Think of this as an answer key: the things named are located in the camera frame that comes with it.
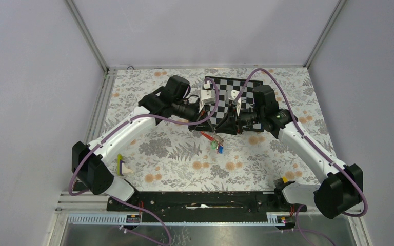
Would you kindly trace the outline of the red key tag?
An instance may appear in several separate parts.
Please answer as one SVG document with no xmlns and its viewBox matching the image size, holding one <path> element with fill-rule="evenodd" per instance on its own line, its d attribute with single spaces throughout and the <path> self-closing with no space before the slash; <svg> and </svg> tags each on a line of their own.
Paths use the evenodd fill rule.
<svg viewBox="0 0 394 246">
<path fill-rule="evenodd" d="M 214 141 L 214 138 L 211 136 L 211 135 L 209 135 L 209 134 L 207 134 L 207 133 L 205 133 L 205 132 L 201 132 L 201 135 L 203 135 L 205 138 L 207 138 L 209 141 Z"/>
</svg>

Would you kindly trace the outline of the green key tag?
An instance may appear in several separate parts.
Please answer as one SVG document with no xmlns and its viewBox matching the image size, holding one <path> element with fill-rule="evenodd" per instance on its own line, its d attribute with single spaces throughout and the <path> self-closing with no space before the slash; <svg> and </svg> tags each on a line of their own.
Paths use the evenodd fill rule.
<svg viewBox="0 0 394 246">
<path fill-rule="evenodd" d="M 217 149 L 218 148 L 218 143 L 216 141 L 211 142 L 211 148 L 212 149 Z"/>
</svg>

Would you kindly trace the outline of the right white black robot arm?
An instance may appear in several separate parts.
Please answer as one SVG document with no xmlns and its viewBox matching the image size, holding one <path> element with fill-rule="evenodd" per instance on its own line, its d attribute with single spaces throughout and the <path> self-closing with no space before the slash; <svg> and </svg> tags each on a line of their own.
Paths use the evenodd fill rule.
<svg viewBox="0 0 394 246">
<path fill-rule="evenodd" d="M 274 196 L 274 206 L 287 211 L 293 204 L 317 208 L 325 217 L 335 218 L 362 203 L 363 216 L 368 204 L 363 193 L 363 171 L 357 164 L 350 166 L 326 151 L 302 127 L 290 108 L 282 109 L 274 89 L 259 85 L 252 89 L 252 108 L 244 109 L 241 92 L 229 90 L 226 95 L 227 112 L 215 131 L 237 135 L 244 126 L 260 124 L 273 137 L 289 146 L 307 164 L 318 179 L 318 185 L 292 182 L 283 185 Z"/>
</svg>

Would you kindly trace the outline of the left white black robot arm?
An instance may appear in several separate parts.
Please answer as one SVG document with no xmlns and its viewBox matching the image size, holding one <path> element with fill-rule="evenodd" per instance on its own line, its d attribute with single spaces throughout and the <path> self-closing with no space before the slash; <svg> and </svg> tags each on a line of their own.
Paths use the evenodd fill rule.
<svg viewBox="0 0 394 246">
<path fill-rule="evenodd" d="M 136 189 L 126 180 L 113 175 L 106 163 L 115 159 L 123 146 L 154 129 L 162 121 L 175 123 L 172 116 L 186 119 L 186 126 L 197 126 L 209 121 L 213 112 L 204 118 L 199 116 L 204 105 L 219 104 L 217 84 L 212 78 L 204 79 L 197 106 L 185 104 L 189 91 L 190 82 L 173 75 L 164 86 L 145 95 L 118 125 L 88 144 L 81 141 L 75 143 L 71 152 L 69 195 L 78 196 L 88 191 L 94 195 L 106 194 L 118 200 L 125 210 L 134 210 L 139 203 Z"/>
</svg>

